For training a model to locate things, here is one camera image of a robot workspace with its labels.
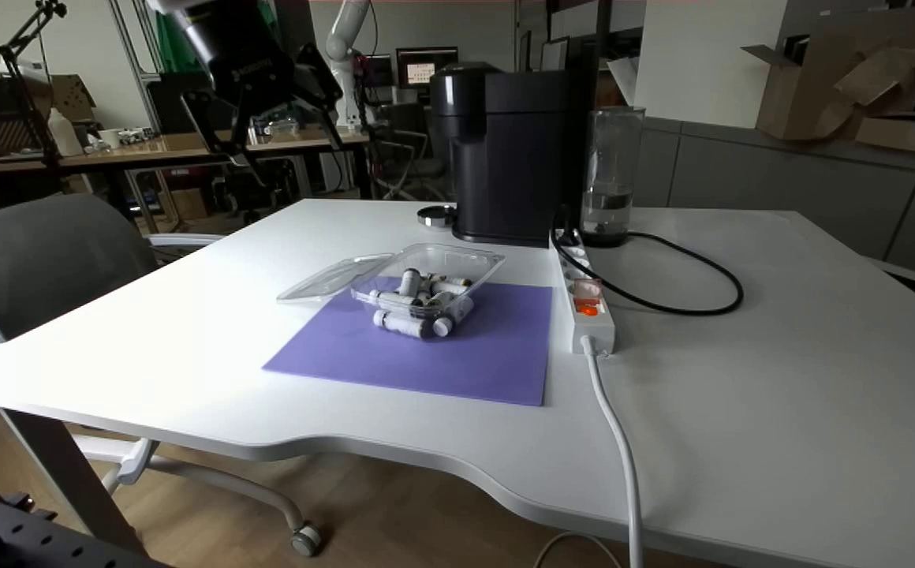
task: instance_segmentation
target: office chair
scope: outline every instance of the office chair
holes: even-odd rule
[[[368,164],[382,197],[443,197],[438,183],[443,181],[449,164],[438,159],[421,103],[376,107]]]
[[[0,345],[139,281],[162,265],[153,249],[174,253],[178,242],[204,245],[207,240],[153,235],[144,242],[124,213],[95,195],[50,195],[0,207]],[[225,471],[163,461],[152,437],[74,435],[74,445],[84,458],[114,463],[101,480],[111,493],[121,483],[136,483],[144,471],[186,476],[280,510],[296,552],[319,552],[319,536],[301,525],[296,504],[274,489]]]

